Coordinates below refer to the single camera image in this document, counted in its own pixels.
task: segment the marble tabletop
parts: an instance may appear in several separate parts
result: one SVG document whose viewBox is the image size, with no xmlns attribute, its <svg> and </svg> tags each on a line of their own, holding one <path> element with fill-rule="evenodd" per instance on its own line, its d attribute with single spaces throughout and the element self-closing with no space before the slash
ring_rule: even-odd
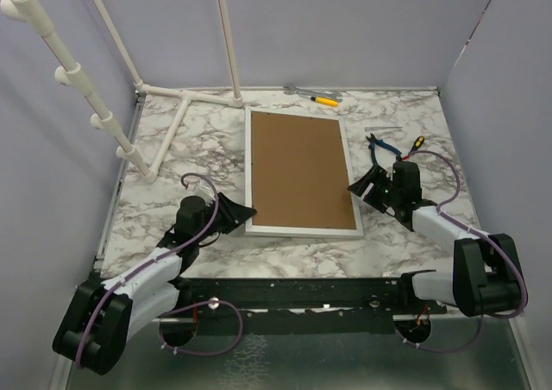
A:
<svg viewBox="0 0 552 390">
<path fill-rule="evenodd" d="M 436 91 L 350 91 L 332 109 L 282 91 L 245 91 L 247 105 L 297 113 L 339 115 L 345 120 L 354 179 L 370 168 L 365 127 L 400 126 L 374 132 L 406 152 L 419 135 L 425 148 L 445 154 L 458 167 L 454 147 Z M 146 162 L 155 156 L 179 100 L 147 96 L 135 143 Z M 186 172 L 205 173 L 217 189 L 244 203 L 244 110 L 193 103 L 149 185 L 131 166 L 116 205 L 102 276 L 120 274 L 146 257 L 174 223 L 180 200 L 189 195 L 179 178 Z M 377 152 L 381 166 L 393 157 Z M 434 201 L 455 189 L 453 174 L 437 158 L 419 155 L 424 196 Z M 476 223 L 462 177 L 461 194 L 446 207 L 453 216 Z M 297 239 L 244 236 L 236 230 L 202 248 L 186 277 L 361 277 L 397 276 L 419 269 L 451 270 L 451 256 L 429 239 L 410 232 L 392 217 L 361 206 L 364 238 L 358 240 Z"/>
</svg>

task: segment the wrench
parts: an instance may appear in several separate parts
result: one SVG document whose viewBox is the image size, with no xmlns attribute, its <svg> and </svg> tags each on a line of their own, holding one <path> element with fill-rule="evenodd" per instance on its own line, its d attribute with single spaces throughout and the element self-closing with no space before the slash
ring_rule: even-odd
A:
<svg viewBox="0 0 552 390">
<path fill-rule="evenodd" d="M 284 89 L 287 90 L 287 91 L 284 91 L 284 93 L 286 95 L 304 94 L 304 95 L 310 95 L 311 97 L 320 97 L 320 98 L 333 99 L 334 101 L 337 101 L 338 103 L 343 101 L 343 98 L 340 98 L 340 96 L 342 95 L 340 92 L 316 92 L 316 91 L 311 91 L 311 90 L 304 90 L 302 88 L 297 88 L 296 86 L 293 86 L 293 85 L 286 85 L 286 86 L 284 86 Z"/>
</svg>

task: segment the wall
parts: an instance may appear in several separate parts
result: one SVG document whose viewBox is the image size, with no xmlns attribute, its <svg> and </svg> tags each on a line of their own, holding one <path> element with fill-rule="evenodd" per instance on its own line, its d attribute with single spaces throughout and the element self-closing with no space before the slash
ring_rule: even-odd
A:
<svg viewBox="0 0 552 390">
<path fill-rule="evenodd" d="M 111 65 L 110 46 L 84 5 L 41 1 L 127 129 L 129 76 Z M 0 38 L 0 388 L 44 389 L 53 335 L 91 268 L 116 144 L 90 127 L 86 101 L 54 82 L 58 62 L 30 27 L 0 17 Z"/>
<path fill-rule="evenodd" d="M 544 367 L 552 365 L 551 20 L 552 0 L 494 0 L 442 94 L 483 228 L 516 240 L 530 293 L 525 323 Z"/>
<path fill-rule="evenodd" d="M 240 79 L 443 85 L 487 1 L 228 0 Z M 229 85 L 216 0 L 104 2 L 147 82 Z"/>
</svg>

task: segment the brown panel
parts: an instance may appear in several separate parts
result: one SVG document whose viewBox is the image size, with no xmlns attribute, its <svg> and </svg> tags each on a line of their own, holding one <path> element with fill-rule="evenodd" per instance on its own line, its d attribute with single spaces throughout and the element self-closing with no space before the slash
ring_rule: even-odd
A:
<svg viewBox="0 0 552 390">
<path fill-rule="evenodd" d="M 253 224 L 356 229 L 339 122 L 251 112 Z"/>
</svg>

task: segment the blue pliers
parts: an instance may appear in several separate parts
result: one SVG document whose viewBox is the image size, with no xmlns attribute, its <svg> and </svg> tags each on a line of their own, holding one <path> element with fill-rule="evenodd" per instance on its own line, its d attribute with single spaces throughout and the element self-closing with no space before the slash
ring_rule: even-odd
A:
<svg viewBox="0 0 552 390">
<path fill-rule="evenodd" d="M 374 134 L 370 134 L 370 136 L 366 136 L 366 139 L 370 143 L 368 148 L 370 149 L 370 158 L 372 159 L 372 163 L 376 166 L 378 165 L 378 161 L 376 160 L 376 146 L 380 146 L 381 148 L 384 148 L 385 150 L 391 151 L 395 156 L 397 157 L 397 161 L 401 161 L 403 158 L 403 154 L 400 152 L 398 148 L 395 148 L 391 144 L 387 144 L 383 140 L 378 140 Z"/>
</svg>

